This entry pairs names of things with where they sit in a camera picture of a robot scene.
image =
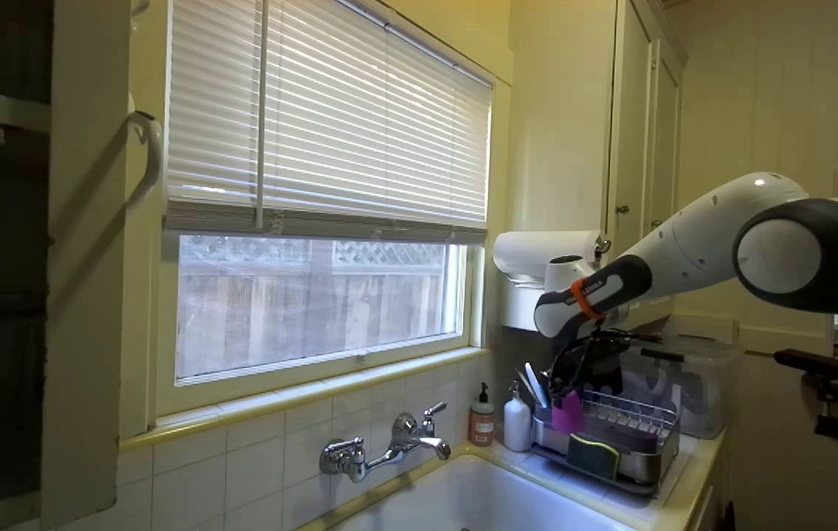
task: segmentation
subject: window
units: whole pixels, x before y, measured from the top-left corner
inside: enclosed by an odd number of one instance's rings
[[[361,2],[172,2],[165,385],[473,344],[494,86],[419,39]]]

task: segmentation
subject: faucet handle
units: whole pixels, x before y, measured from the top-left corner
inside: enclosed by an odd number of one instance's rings
[[[423,409],[423,419],[429,419],[429,421],[430,421],[430,415],[444,413],[445,408],[450,408],[450,405],[445,405],[445,400],[441,400],[441,405],[435,405],[435,408]]]
[[[323,449],[318,465],[324,474],[348,474],[354,483],[361,483],[368,471],[364,437],[332,438]]]

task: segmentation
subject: sink faucet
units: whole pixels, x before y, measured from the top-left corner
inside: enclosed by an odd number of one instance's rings
[[[417,421],[417,415],[410,415],[410,413],[399,413],[392,419],[389,449],[388,449],[388,453],[377,464],[401,459],[417,444],[426,444],[426,449],[436,450],[441,459],[450,459],[453,456],[453,444],[444,437],[436,437],[436,421],[435,421],[435,415],[444,413],[444,409],[445,409],[445,400],[429,408],[423,413],[423,421]]]
[[[426,449],[436,450],[441,459],[450,459],[453,444],[444,437],[436,437],[436,421],[430,419],[444,409],[445,409],[445,400],[423,409],[423,421],[417,421],[417,415],[410,415],[410,413],[399,413],[392,419],[389,449],[377,459],[367,459],[364,437],[332,438],[323,449],[318,465],[323,465],[324,474],[348,474],[354,483],[361,483],[368,474],[368,468],[374,468],[382,464],[399,464],[417,444],[426,444]]]

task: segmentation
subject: countertop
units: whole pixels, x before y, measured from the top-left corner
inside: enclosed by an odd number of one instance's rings
[[[702,497],[708,492],[712,471],[724,450],[724,433],[714,438],[680,438],[680,456],[674,459],[668,477],[661,481],[658,492],[652,497],[635,497],[625,492],[616,492],[610,487],[594,483],[581,474],[574,474],[560,465],[553,465],[540,453],[516,453],[506,444],[466,444],[463,450],[479,453],[484,459],[501,464],[506,468],[513,468],[535,483],[544,483],[585,508],[594,508],[630,527],[646,527],[646,531],[681,531],[690,527],[702,511]]]

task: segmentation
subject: window sill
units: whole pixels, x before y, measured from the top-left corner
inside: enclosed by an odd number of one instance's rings
[[[382,382],[382,381],[389,381],[389,377],[401,377],[401,375],[435,368],[435,366],[450,366],[450,363],[481,357],[481,354],[489,354],[489,351],[486,349],[461,349],[461,351],[404,360],[404,363],[392,363],[392,366],[377,366],[377,368],[367,368],[367,371],[354,371],[354,375],[329,377],[329,381],[311,381],[311,382],[290,385],[290,390],[275,390],[275,393],[264,393],[264,396],[252,396],[252,399],[240,399],[240,400],[225,400],[225,405],[214,405],[214,408],[197,408],[197,409],[163,415],[163,419],[153,421],[153,428],[149,433],[121,438],[121,450],[157,444],[157,441],[165,441],[165,438],[175,438],[175,437],[184,437],[184,433],[196,433],[196,430],[209,430],[209,428],[244,421],[244,419],[268,413],[268,409],[284,409],[284,408],[293,408],[293,405],[348,393],[354,385]]]

